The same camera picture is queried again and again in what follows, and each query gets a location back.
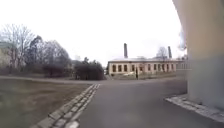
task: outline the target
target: concrete pillar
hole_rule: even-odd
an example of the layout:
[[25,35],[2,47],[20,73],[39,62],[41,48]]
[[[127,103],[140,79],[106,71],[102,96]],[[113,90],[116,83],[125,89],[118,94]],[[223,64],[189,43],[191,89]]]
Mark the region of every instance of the concrete pillar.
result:
[[224,109],[224,7],[222,0],[173,0],[189,56],[189,99]]

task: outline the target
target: curb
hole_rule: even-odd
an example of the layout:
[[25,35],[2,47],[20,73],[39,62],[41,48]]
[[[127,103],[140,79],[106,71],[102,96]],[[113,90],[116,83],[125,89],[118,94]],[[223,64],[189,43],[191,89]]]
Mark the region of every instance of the curb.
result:
[[224,112],[218,109],[209,108],[203,105],[199,105],[187,100],[187,98],[183,95],[175,96],[171,98],[166,98],[168,102],[176,104],[182,108],[185,108],[190,111],[194,111],[199,115],[212,119],[214,121],[224,123]]
[[80,95],[76,96],[70,102],[64,104],[56,111],[49,114],[45,119],[30,128],[64,128],[69,126],[72,121],[76,120],[91,101],[99,84],[91,85]]

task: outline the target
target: building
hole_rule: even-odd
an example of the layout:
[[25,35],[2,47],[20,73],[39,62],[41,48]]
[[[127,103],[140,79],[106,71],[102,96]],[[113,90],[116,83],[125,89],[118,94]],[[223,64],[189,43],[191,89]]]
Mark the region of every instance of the building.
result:
[[142,59],[142,58],[123,58],[115,59],[109,63],[109,74],[155,74],[158,72],[174,72],[178,67],[184,67],[182,60],[160,58]]
[[10,65],[10,57],[6,54],[8,46],[8,43],[0,42],[0,68],[4,68]]

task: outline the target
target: grass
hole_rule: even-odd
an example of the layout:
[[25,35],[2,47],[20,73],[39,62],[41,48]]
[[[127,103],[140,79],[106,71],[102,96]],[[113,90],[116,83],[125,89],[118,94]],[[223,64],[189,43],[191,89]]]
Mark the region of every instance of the grass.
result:
[[87,87],[84,84],[0,79],[0,127],[27,128]]

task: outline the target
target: chimney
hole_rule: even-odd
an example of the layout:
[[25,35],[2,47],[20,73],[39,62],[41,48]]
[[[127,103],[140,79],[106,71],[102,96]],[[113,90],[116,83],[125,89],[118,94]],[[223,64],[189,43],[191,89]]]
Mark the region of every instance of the chimney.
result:
[[128,49],[126,43],[124,43],[124,58],[128,58]]
[[170,48],[170,46],[168,46],[168,54],[169,54],[169,58],[172,58],[172,53],[171,53],[171,48]]

